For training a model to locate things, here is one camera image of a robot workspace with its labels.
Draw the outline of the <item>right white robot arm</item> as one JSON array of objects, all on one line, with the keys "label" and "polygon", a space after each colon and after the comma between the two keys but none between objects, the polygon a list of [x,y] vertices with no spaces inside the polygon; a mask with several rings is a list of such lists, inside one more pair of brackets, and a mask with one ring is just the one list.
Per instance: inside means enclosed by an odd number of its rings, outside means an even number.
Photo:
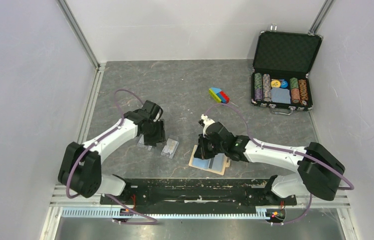
[{"label": "right white robot arm", "polygon": [[334,200],[340,189],[345,167],[323,145],[284,146],[259,141],[245,135],[234,135],[220,122],[200,120],[203,132],[198,137],[195,158],[207,160],[223,154],[236,162],[258,163],[291,171],[274,175],[264,189],[270,204],[301,193],[310,193],[325,200]]}]

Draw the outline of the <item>beige card holder wallet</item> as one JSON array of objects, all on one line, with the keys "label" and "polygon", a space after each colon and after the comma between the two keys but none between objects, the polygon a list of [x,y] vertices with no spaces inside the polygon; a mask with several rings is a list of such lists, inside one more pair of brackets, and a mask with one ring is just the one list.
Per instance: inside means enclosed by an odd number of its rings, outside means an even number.
[{"label": "beige card holder wallet", "polygon": [[194,154],[197,152],[197,148],[198,145],[195,145],[188,165],[196,169],[223,176],[226,168],[230,167],[231,159],[222,153],[217,154],[214,158],[210,159],[196,158],[194,157]]}]

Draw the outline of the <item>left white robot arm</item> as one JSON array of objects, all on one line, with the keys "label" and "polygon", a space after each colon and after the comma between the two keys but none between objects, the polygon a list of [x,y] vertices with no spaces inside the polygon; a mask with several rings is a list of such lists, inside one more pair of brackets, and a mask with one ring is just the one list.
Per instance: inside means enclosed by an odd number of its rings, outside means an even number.
[{"label": "left white robot arm", "polygon": [[64,153],[58,182],[66,186],[69,198],[95,194],[112,195],[127,203],[132,191],[123,178],[102,173],[102,163],[124,143],[143,138],[143,145],[155,147],[166,141],[162,108],[149,100],[140,109],[123,114],[115,125],[84,143],[70,143]]}]

